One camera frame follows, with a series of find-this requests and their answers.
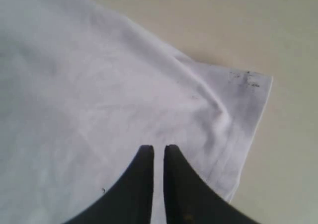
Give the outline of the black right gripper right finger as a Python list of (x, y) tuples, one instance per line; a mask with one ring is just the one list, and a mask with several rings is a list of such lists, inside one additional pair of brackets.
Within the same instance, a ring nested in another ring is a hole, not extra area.
[(168, 224), (239, 224), (238, 211), (198, 176), (179, 147), (164, 149), (163, 193)]

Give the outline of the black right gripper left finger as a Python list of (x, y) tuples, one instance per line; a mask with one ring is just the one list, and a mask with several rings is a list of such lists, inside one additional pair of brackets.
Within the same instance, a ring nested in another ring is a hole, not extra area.
[(154, 148), (142, 145), (118, 181), (68, 224), (149, 224), (154, 192)]

